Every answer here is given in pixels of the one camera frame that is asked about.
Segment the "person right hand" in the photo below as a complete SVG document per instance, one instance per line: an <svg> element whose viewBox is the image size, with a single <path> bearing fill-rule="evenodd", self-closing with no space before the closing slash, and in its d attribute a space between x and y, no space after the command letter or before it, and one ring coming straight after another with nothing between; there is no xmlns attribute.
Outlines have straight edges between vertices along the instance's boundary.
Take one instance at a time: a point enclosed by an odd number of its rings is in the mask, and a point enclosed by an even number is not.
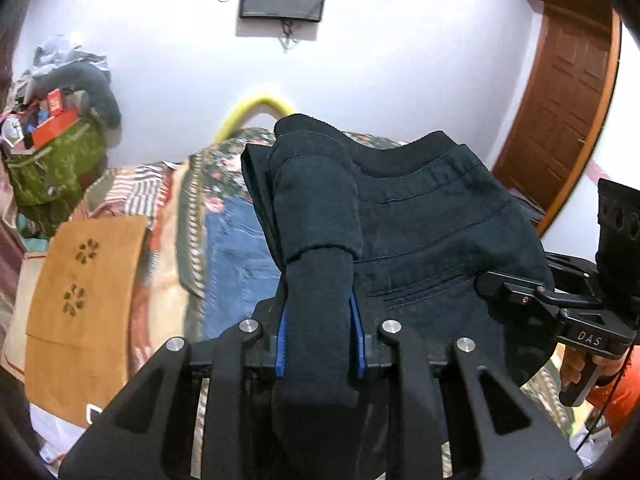
<svg viewBox="0 0 640 480"><path fill-rule="evenodd" d="M569 386L570 384L578 384L578 382L580 382L587 358L590 358L591 361L601 369L601 375L597 384L607 385L620 374L620 370L624 367L627 354L628 352L625 352L618 359L607 359L603 356L592 356L573 347L566 347L560 368L562 385Z"/></svg>

